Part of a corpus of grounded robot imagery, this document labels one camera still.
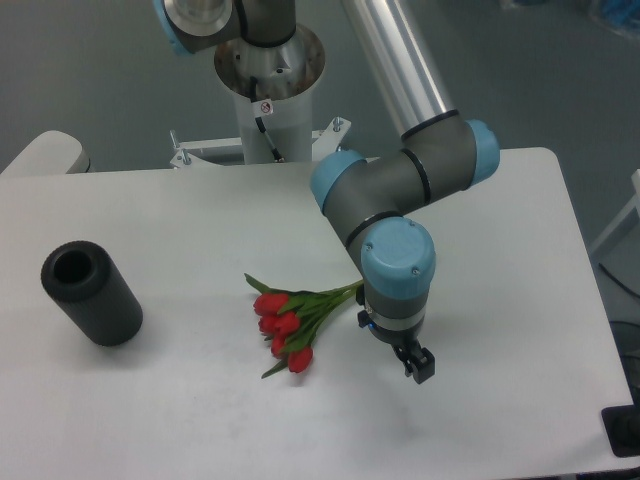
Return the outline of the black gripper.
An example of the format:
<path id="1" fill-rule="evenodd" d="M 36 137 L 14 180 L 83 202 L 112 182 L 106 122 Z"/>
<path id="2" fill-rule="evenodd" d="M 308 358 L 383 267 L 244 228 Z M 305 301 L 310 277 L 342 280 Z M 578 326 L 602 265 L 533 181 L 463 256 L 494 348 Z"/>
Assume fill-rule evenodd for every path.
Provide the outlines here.
<path id="1" fill-rule="evenodd" d="M 364 291 L 356 292 L 357 314 L 360 328 L 369 330 L 378 340 L 392 346 L 397 359 L 405 367 L 405 376 L 422 384 L 435 375 L 435 357 L 420 345 L 418 335 L 422 329 L 425 307 L 405 318 L 386 317 L 376 312 L 365 298 Z"/>

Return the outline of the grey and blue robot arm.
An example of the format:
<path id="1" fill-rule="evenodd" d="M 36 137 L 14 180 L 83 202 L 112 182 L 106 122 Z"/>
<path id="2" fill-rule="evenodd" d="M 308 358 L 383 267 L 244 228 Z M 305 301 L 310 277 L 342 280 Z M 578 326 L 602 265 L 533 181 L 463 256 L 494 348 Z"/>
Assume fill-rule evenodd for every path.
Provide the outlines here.
<path id="1" fill-rule="evenodd" d="M 325 68 L 318 37 L 292 1 L 158 1 L 172 47 L 214 50 L 214 68 L 236 108 L 248 164 L 314 161 L 316 203 L 361 274 L 333 290 L 257 285 L 254 309 L 277 370 L 300 373 L 322 324 L 348 299 L 358 323 L 390 345 L 408 377 L 423 382 L 434 356 L 418 340 L 436 268 L 433 240 L 410 214 L 488 179 L 500 163 L 493 132 L 465 120 L 449 99 L 403 1 L 343 5 L 373 70 L 401 150 L 367 160 L 339 148 L 340 126 L 311 127 L 311 93 Z"/>

